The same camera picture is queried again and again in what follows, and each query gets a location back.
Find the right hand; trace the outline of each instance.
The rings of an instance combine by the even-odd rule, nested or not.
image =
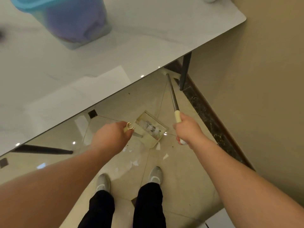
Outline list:
[[[180,145],[182,145],[180,143],[180,138],[183,139],[191,148],[192,141],[199,136],[204,136],[204,134],[198,123],[192,117],[185,115],[182,112],[180,116],[182,122],[175,123],[173,125],[177,134],[176,140]]]

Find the blue plastic bin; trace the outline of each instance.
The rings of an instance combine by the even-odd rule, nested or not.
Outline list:
[[[75,49],[111,31],[103,0],[11,0],[65,46]]]

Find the gray sneaker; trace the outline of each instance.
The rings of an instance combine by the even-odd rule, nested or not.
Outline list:
[[[105,190],[110,193],[111,180],[107,174],[101,174],[98,176],[96,192],[99,190]]]
[[[149,175],[149,182],[155,182],[157,184],[161,184],[163,182],[163,171],[158,166],[154,167],[151,170]]]

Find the table leg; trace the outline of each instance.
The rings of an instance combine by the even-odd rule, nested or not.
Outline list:
[[[186,76],[187,76],[189,65],[190,65],[191,55],[192,55],[192,52],[187,53],[183,59],[183,65],[182,65],[181,74],[180,74],[181,77],[179,80],[179,90],[181,90],[181,91],[184,89]]]
[[[44,146],[21,145],[12,150],[14,153],[43,153],[43,154],[73,154],[72,150],[58,149]]]

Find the white marble table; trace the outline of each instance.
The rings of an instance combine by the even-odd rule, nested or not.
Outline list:
[[[0,155],[246,20],[230,0],[104,2],[112,32],[68,50],[0,0]]]

